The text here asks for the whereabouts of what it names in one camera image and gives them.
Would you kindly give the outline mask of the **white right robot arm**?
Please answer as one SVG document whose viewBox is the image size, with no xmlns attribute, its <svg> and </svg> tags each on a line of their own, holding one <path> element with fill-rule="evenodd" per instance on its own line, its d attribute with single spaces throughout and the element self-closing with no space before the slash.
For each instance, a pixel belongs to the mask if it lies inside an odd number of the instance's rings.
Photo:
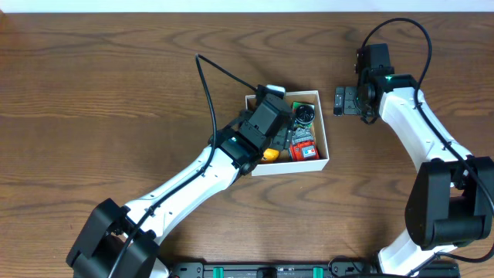
<svg viewBox="0 0 494 278">
<path fill-rule="evenodd" d="M 406 229 L 374 262 L 345 257 L 330 263 L 334 277 L 448 277 L 442 257 L 489 236 L 493 221 L 493 161 L 461 146 L 431 112 L 422 80 L 396 74 L 387 44 L 357 50 L 356 86 L 338 87 L 336 115 L 382 119 L 396 133 L 417 170 L 405 208 Z"/>
</svg>

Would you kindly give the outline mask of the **black round lid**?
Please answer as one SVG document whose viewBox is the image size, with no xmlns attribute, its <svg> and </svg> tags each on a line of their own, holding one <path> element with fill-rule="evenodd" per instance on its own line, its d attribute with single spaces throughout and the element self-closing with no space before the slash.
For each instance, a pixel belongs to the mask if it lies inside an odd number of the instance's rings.
<svg viewBox="0 0 494 278">
<path fill-rule="evenodd" d="M 316 116 L 314 107 L 309 104 L 301 104 L 295 109 L 295 119 L 300 125 L 310 125 Z"/>
</svg>

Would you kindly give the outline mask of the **red toy truck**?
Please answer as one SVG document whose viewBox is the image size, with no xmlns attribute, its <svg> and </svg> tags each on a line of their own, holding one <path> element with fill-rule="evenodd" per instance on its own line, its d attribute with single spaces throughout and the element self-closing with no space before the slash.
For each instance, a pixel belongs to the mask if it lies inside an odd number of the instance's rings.
<svg viewBox="0 0 494 278">
<path fill-rule="evenodd" d="M 299 127 L 292 135 L 289 155 L 293 161 L 319 160 L 319 152 L 310 129 Z"/>
</svg>

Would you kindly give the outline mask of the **orange rubber animal toy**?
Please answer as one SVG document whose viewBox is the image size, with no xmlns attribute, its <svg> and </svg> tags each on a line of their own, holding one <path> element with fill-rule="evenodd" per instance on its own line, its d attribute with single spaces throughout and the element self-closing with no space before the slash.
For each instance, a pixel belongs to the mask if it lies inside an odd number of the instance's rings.
<svg viewBox="0 0 494 278">
<path fill-rule="evenodd" d="M 271 164 L 274 163 L 279 158 L 280 151 L 276 149 L 268 148 L 263 153 L 261 162 L 263 164 Z"/>
</svg>

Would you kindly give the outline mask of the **colourful puzzle cube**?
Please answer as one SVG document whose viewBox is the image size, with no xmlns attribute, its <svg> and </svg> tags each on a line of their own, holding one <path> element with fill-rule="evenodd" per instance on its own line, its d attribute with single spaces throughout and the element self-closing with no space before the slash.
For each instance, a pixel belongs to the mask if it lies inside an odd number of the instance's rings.
<svg viewBox="0 0 494 278">
<path fill-rule="evenodd" d="M 293 102 L 293 129 L 311 128 L 316 117 L 315 106 L 310 103 Z"/>
</svg>

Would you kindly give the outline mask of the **white cardboard box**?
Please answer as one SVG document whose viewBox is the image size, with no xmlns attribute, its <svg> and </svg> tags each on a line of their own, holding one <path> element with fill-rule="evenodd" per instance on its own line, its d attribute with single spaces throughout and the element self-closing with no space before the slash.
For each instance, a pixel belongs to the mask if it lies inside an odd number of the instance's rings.
<svg viewBox="0 0 494 278">
<path fill-rule="evenodd" d="M 308 171 L 322 171 L 330 160 L 327 137 L 323 121 L 323 111 L 318 90 L 297 91 L 286 93 L 284 100 L 291 107 L 293 102 L 313 104 L 316 111 L 311 132 L 315 137 L 315 145 L 320 158 L 309 161 L 291 161 L 288 151 L 282 151 L 276 161 L 268 164 L 259 164 L 252 176 L 294 174 Z"/>
</svg>

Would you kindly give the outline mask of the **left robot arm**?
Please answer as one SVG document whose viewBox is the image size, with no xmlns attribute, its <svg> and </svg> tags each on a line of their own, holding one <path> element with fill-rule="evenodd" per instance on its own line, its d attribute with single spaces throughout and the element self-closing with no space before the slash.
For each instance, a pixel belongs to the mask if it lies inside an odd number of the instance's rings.
<svg viewBox="0 0 494 278">
<path fill-rule="evenodd" d="M 213 133 L 201 154 L 152 192 L 119 206 L 108 198 L 90 214 L 66 257 L 77 277 L 167 277 L 158 259 L 171 230 L 202 202 L 250 173 L 292 120 L 280 86 L 258 86 L 255 110 Z"/>
</svg>

